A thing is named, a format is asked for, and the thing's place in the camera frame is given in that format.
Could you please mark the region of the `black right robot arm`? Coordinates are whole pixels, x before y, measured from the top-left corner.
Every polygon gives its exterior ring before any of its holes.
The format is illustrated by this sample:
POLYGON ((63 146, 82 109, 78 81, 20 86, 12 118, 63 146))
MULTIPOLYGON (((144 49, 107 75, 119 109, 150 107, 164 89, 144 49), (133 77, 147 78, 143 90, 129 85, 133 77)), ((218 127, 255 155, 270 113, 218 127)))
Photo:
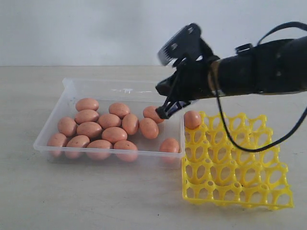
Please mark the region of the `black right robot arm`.
POLYGON ((267 42, 236 56, 185 61, 175 73, 157 84, 166 96, 156 109, 161 119, 193 101, 247 94, 292 94, 307 90, 307 38, 267 42))

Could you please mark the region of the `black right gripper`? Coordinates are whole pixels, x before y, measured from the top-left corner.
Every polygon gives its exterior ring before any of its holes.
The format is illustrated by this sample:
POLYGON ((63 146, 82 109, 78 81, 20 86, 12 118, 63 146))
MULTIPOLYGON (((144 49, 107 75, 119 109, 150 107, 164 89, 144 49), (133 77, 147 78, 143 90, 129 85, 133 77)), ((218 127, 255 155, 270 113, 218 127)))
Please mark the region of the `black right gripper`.
POLYGON ((187 57, 177 59, 173 64, 176 71, 155 87, 160 95, 167 97, 156 108, 157 115, 161 119, 169 119, 178 111, 198 102, 198 99, 213 98, 215 93, 209 86, 208 76, 211 64, 217 60, 218 56, 201 60, 187 57))

